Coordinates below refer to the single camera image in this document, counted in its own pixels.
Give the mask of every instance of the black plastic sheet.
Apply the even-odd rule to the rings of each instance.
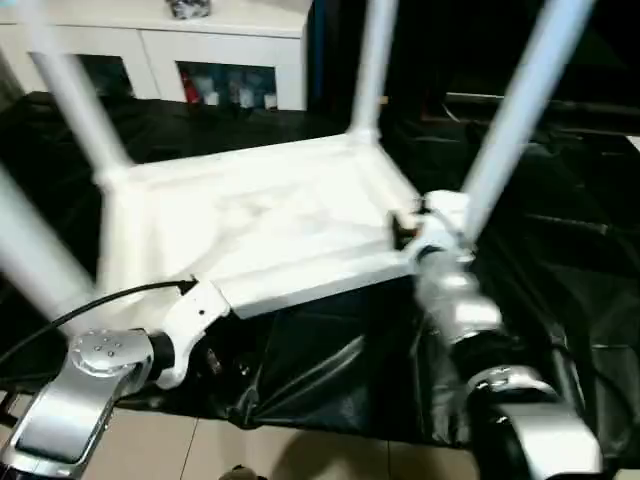
[[[303,113],[221,112],[159,101],[107,105],[139,162],[339,133]],[[384,146],[426,192],[457,189],[485,133],[474,124],[383,119]],[[88,165],[48,97],[0,117],[0,157],[87,269],[95,272],[100,196]],[[584,413],[609,457],[630,421],[592,375],[553,353],[565,342],[606,373],[637,410],[640,397],[640,154],[623,137],[537,132],[479,242],[474,269],[531,361]],[[226,318],[198,345],[187,380],[121,404],[243,428],[295,426],[406,442],[464,445],[459,385],[446,350],[416,310],[410,279],[336,295],[259,318]],[[43,320],[5,288],[0,349]],[[0,377],[47,373],[63,342],[50,337]],[[33,389],[42,379],[24,380]],[[632,442],[626,466],[639,466]]]

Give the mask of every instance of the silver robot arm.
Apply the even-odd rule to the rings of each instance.
[[[229,311],[213,284],[200,282],[172,307],[158,331],[76,336],[62,370],[35,396],[0,452],[0,477],[80,478],[116,401],[150,383],[165,389],[179,385],[205,329]]]
[[[520,358],[497,305],[480,293],[458,232],[466,198],[426,197],[427,213],[405,252],[418,305],[439,330],[461,380],[471,446],[482,479],[600,478],[597,439],[576,412]]]

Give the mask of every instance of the black cable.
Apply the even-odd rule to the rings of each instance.
[[[157,283],[148,283],[146,285],[139,285],[137,287],[128,288],[126,290],[121,290],[119,292],[111,293],[109,295],[105,295],[104,297],[93,300],[86,305],[76,308],[75,310],[70,311],[69,313],[65,313],[60,318],[54,320],[48,325],[42,327],[40,330],[35,333],[29,335],[27,338],[21,340],[9,350],[7,350],[4,354],[0,355],[0,365],[6,362],[11,356],[13,356],[16,352],[20,351],[26,345],[30,344],[37,338],[40,338],[45,333],[51,332],[58,327],[64,325],[65,323],[73,320],[79,315],[88,312],[89,310],[93,310],[94,308],[100,307],[105,303],[112,302],[119,298],[123,298],[129,295],[133,295],[134,293],[144,292],[147,290],[156,290],[159,288],[169,288],[169,287],[177,287],[180,290],[181,294],[185,294],[188,292],[195,284],[198,283],[197,280],[172,280],[168,282],[157,282]]]

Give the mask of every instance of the white cabinet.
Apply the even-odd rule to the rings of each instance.
[[[292,38],[186,32],[142,32],[164,100],[185,101],[178,62],[273,67],[278,108],[305,109],[304,42]]]
[[[137,30],[96,27],[55,27],[62,48],[76,55],[101,55],[121,59],[136,98],[158,98],[158,89]],[[0,47],[25,93],[47,87],[31,56],[22,25],[0,25]]]
[[[214,0],[210,16],[193,20],[173,19],[163,0],[43,4],[63,48],[77,55],[119,58],[137,98],[185,101],[180,65],[216,64],[240,75],[253,71],[254,77],[264,72],[256,74],[253,67],[266,67],[275,92],[262,95],[273,101],[275,93],[279,109],[304,110],[312,1]],[[26,93],[46,91],[19,20],[13,7],[0,8],[0,49]]]

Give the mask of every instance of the floor tile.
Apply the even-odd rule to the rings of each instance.
[[[388,479],[386,442],[200,420],[182,480],[217,479],[240,464],[269,480]]]
[[[633,143],[633,145],[640,150],[640,137],[627,137],[629,140],[631,140],[631,143]]]
[[[640,470],[620,470],[616,480],[640,480]]]
[[[390,442],[391,480],[477,480],[473,456],[463,450]]]
[[[4,399],[4,396],[5,396],[5,392],[0,392],[0,402]],[[30,401],[31,401],[30,395],[19,395],[18,399],[14,402],[13,406],[11,407],[9,413],[20,418],[22,414],[26,411],[27,405],[29,404]],[[4,445],[4,442],[6,442],[9,439],[10,435],[11,435],[11,430],[9,429],[9,427],[0,425],[0,447],[2,447]]]
[[[196,419],[118,410],[84,480],[178,480]]]

